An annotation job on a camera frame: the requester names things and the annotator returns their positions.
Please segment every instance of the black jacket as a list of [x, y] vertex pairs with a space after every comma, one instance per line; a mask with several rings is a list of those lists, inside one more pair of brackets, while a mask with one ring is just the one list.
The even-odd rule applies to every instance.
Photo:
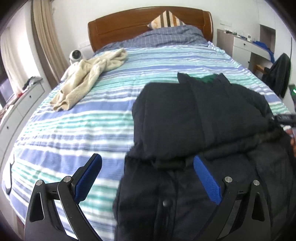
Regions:
[[115, 240], [192, 240], [216, 208], [193, 167], [198, 154], [219, 182], [264, 186], [275, 236], [295, 207], [290, 137], [265, 98], [223, 76], [150, 83], [132, 109], [135, 145], [113, 205]]
[[263, 75], [262, 81], [266, 83], [277, 96], [284, 98], [288, 88], [291, 71], [291, 60], [283, 53], [278, 60], [269, 68], [265, 68], [266, 74]]

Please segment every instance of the blue gripper pad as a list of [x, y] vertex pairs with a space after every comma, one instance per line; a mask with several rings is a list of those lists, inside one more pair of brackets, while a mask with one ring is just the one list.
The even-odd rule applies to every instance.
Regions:
[[76, 184], [75, 196], [73, 199], [77, 204], [86, 199], [96, 177], [102, 169], [102, 163], [102, 157], [97, 155]]
[[215, 181], [214, 177], [210, 174], [199, 156], [193, 158], [193, 168], [199, 177], [204, 189], [207, 192], [210, 200], [217, 205], [222, 201], [221, 188]]

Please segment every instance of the wooden headboard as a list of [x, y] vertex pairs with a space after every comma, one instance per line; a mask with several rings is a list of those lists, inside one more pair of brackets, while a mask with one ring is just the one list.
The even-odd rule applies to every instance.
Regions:
[[171, 11], [185, 24], [198, 27], [206, 40], [213, 41], [210, 12], [189, 7], [143, 7], [112, 13], [89, 22], [89, 40], [93, 51], [106, 44], [131, 39], [149, 31], [147, 25], [165, 10]]

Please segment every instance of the wall switch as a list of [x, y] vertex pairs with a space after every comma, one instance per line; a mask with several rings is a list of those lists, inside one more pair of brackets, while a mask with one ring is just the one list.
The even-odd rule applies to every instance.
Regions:
[[222, 20], [222, 19], [220, 19], [220, 24], [221, 25], [228, 26], [228, 27], [232, 27], [232, 23], [231, 22], [227, 22], [227, 21]]

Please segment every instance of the bed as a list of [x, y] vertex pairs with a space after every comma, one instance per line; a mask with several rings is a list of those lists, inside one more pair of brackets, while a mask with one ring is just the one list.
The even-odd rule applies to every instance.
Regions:
[[[99, 77], [91, 91], [71, 110], [54, 112], [50, 100], [57, 86], [34, 112], [14, 145], [10, 158], [12, 190], [8, 197], [22, 222], [37, 180], [46, 183], [73, 175], [93, 153], [103, 158], [102, 170], [87, 199], [80, 203], [85, 216], [104, 240], [113, 240], [116, 222], [112, 203], [123, 175], [125, 153], [133, 145], [133, 102], [149, 82], [177, 83], [177, 72], [194, 77], [224, 73], [231, 83], [264, 95], [274, 114], [289, 113], [281, 100], [249, 70], [214, 46], [211, 14], [185, 7], [148, 7], [110, 14], [89, 22], [89, 39], [96, 55], [102, 47], [148, 33], [147, 24], [170, 10], [188, 25], [198, 27], [205, 44], [129, 47], [128, 60]], [[75, 237], [56, 202], [68, 235]]]

